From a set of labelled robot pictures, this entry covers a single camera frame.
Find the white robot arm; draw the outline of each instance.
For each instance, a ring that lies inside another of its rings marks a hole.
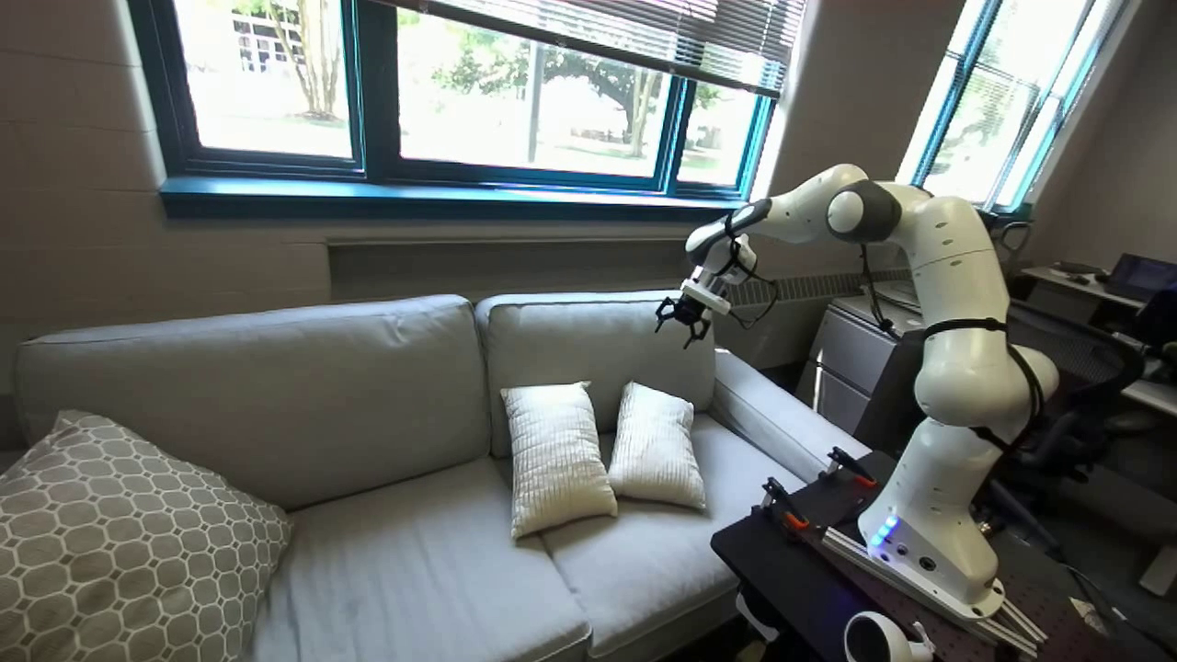
[[[786,196],[694,229],[683,248],[694,272],[675,299],[663,300],[660,321],[672,318],[706,336],[711,321],[729,313],[726,278],[756,260],[749,229],[786,243],[843,239],[905,249],[926,336],[911,386],[926,421],[858,517],[863,549],[843,553],[960,620],[989,629],[997,611],[1020,619],[1004,601],[997,554],[971,500],[1032,410],[1060,386],[1060,370],[1049,357],[1007,343],[1007,291],[982,217],[960,199],[836,167]],[[997,636],[1032,646],[1041,629],[1029,620],[1024,634]]]

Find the black device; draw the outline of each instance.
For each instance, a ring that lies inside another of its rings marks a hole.
[[[1177,284],[1149,299],[1128,336],[1155,354],[1177,338]]]
[[[1106,276],[1106,291],[1149,300],[1160,291],[1177,291],[1177,266],[1145,253],[1123,253]]]

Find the white couch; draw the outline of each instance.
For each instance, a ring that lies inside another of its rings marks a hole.
[[[283,503],[293,539],[253,629],[265,662],[660,660],[732,619],[711,535],[774,473],[863,448],[714,343],[656,336],[663,294],[455,294],[33,338],[20,421],[109,417]],[[623,500],[511,539],[503,386],[626,383],[694,406],[706,510]]]

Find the patterned pillow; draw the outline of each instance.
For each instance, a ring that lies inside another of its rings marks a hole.
[[[0,660],[244,660],[278,508],[61,413],[0,473]]]

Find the wall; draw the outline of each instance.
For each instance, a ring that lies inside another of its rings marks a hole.
[[[895,172],[915,121],[922,85],[950,37],[951,0],[829,0],[812,64],[785,135],[774,186],[858,157],[873,172]],[[441,260],[413,260],[395,272],[400,291],[458,286],[444,253],[466,248],[514,248],[487,269],[538,284],[520,266],[520,248],[646,248],[656,272],[635,278],[675,284],[679,226],[348,226],[348,221],[170,221],[153,199],[163,163],[143,102],[135,49],[121,0],[2,0],[0,9],[0,410],[12,395],[12,347],[20,338],[118,321],[232,313],[330,300],[326,248],[436,249]],[[791,272],[851,272],[852,249],[774,253]]]
[[[1110,269],[1118,253],[1177,260],[1177,5],[1145,0],[1091,121],[1067,148],[1032,217],[1026,260]]]

